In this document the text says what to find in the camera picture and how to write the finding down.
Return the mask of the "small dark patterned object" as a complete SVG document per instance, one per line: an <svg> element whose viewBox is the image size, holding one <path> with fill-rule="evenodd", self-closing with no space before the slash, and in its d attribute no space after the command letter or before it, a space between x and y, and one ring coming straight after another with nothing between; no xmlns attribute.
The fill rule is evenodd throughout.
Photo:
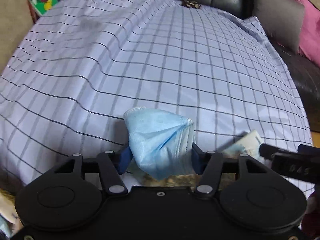
<svg viewBox="0 0 320 240"><path fill-rule="evenodd" d="M183 0L181 6L191 9L201 9L201 5L196 1Z"/></svg>

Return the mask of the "white tissue packet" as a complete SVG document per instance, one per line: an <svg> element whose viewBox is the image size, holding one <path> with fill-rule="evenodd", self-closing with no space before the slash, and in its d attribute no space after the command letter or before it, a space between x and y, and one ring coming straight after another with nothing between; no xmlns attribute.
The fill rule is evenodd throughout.
<svg viewBox="0 0 320 240"><path fill-rule="evenodd" d="M236 159L241 154L246 154L264 163L264 158L260 156L259 148L264 143L264 139L256 130L253 130L234 144L222 151L225 158Z"/></svg>

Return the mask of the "light blue face mask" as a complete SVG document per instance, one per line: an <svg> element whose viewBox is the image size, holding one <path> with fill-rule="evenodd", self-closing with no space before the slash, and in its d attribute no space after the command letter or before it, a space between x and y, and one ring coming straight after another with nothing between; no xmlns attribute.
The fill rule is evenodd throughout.
<svg viewBox="0 0 320 240"><path fill-rule="evenodd" d="M191 119L160 109L132 108L124 113L129 147L137 166L157 180L194 173Z"/></svg>

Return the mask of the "lilac checkered tablecloth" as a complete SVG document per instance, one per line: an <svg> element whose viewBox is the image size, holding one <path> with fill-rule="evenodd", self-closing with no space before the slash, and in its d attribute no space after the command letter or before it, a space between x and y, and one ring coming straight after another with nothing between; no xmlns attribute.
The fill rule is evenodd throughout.
<svg viewBox="0 0 320 240"><path fill-rule="evenodd" d="M63 0L1 74L1 187L17 192L73 153L119 149L133 107L190 118L204 151L252 130L289 151L312 144L288 67L256 17L175 0Z"/></svg>

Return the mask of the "grey cushion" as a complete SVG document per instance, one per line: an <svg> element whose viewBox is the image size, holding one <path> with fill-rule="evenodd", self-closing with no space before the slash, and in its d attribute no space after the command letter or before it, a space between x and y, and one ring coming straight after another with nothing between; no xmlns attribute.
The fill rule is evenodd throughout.
<svg viewBox="0 0 320 240"><path fill-rule="evenodd" d="M256 16L266 35L295 54L299 51L305 8L294 0L254 0Z"/></svg>

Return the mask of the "pink cushion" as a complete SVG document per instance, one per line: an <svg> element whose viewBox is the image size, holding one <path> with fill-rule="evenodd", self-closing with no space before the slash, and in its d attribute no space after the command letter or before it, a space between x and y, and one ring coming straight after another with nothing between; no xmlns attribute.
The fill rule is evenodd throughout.
<svg viewBox="0 0 320 240"><path fill-rule="evenodd" d="M319 10L309 0L294 0L304 5L299 53L319 67Z"/></svg>

